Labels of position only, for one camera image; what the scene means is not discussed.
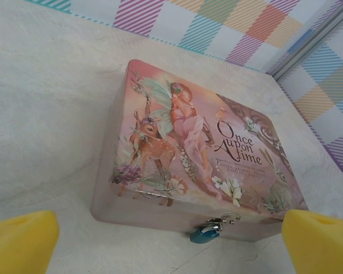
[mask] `hare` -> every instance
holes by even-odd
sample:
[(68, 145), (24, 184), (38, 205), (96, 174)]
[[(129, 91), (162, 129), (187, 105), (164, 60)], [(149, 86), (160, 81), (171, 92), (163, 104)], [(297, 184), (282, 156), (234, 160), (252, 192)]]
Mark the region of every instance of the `hare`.
[(276, 181), (270, 187), (270, 197), (272, 197), (275, 201), (283, 200), (286, 202), (288, 208), (294, 208), (292, 193), (289, 188), (289, 182), (287, 181), (285, 175), (274, 163), (266, 149), (264, 149), (264, 151), (259, 149), (259, 151), (272, 166), (274, 174), (276, 175)]

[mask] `floral decoration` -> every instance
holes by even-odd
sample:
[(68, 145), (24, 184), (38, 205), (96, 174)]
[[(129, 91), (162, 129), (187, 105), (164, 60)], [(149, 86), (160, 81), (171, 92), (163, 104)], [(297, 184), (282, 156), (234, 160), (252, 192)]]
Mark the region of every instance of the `floral decoration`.
[(276, 150), (281, 150), (281, 148), (282, 148), (281, 142), (277, 142), (277, 143), (274, 142), (273, 145), (276, 148)]
[(271, 195), (267, 198), (262, 198), (263, 206), (271, 213), (282, 213), (288, 210), (287, 202), (283, 198), (278, 200)]
[(176, 93), (179, 93), (179, 92), (182, 91), (182, 87), (180, 85), (178, 85), (178, 84), (173, 84), (173, 88), (174, 88), (174, 91)]
[(176, 175), (173, 175), (170, 178), (169, 184), (167, 185), (167, 187), (183, 195), (186, 194), (188, 190), (188, 185), (182, 180), (182, 178)]
[(190, 160), (185, 150), (178, 146), (181, 153), (181, 162), (185, 172), (188, 174), (189, 178), (194, 182), (196, 180), (196, 167), (194, 163)]
[(111, 181), (115, 184), (128, 185), (129, 183), (138, 183), (141, 177), (140, 166), (136, 164), (124, 164), (115, 169)]
[(259, 128), (257, 123), (255, 123), (253, 120), (251, 120), (249, 117), (245, 117), (245, 130), (247, 130), (251, 134), (258, 134), (259, 133)]
[(147, 116), (145, 118), (142, 118), (141, 123), (143, 124), (151, 124), (152, 126), (156, 126), (158, 125), (158, 123), (155, 121), (155, 119), (151, 116)]
[(237, 179), (227, 179), (222, 181), (219, 177), (212, 177), (215, 187), (221, 189), (224, 193), (232, 198), (235, 206), (240, 207), (239, 199), (241, 198), (241, 188)]

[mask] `fairy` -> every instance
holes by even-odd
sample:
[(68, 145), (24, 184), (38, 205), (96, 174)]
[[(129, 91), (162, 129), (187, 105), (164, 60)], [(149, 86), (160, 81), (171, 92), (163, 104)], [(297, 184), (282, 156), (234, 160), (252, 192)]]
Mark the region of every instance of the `fairy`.
[(220, 192), (213, 187), (213, 169), (208, 158), (208, 146), (213, 144), (214, 140), (206, 119), (199, 115), (194, 107), (190, 88), (168, 81), (166, 86), (163, 86), (151, 78), (144, 78), (142, 84), (150, 89), (151, 97), (164, 106), (151, 113), (151, 116), (160, 119), (160, 134), (163, 137), (169, 135), (177, 141), (181, 154), (186, 153), (189, 160), (196, 165), (199, 175), (204, 179), (205, 187), (221, 199)]

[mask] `pastel plaid backdrop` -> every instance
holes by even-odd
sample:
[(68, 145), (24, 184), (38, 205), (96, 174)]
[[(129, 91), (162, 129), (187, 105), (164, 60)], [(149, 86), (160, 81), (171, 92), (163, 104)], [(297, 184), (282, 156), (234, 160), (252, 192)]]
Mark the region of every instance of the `pastel plaid backdrop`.
[(343, 0), (27, 0), (271, 73)]
[(343, 172), (343, 24), (278, 83)]

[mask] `purple flower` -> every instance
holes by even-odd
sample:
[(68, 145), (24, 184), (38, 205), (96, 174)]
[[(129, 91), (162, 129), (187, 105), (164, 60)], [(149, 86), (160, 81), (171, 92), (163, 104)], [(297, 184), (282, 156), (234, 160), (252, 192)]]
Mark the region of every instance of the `purple flower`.
[(181, 89), (182, 89), (182, 87), (180, 85), (178, 85), (178, 84), (173, 84), (173, 88), (174, 88), (174, 91), (176, 93), (181, 92)]
[(145, 118), (142, 118), (141, 123), (143, 124), (151, 124), (152, 126), (157, 126), (157, 122), (155, 122), (153, 117), (147, 116)]
[(141, 168), (138, 165), (125, 164), (117, 167), (113, 172), (112, 182), (128, 185), (129, 183), (137, 183), (141, 177)]

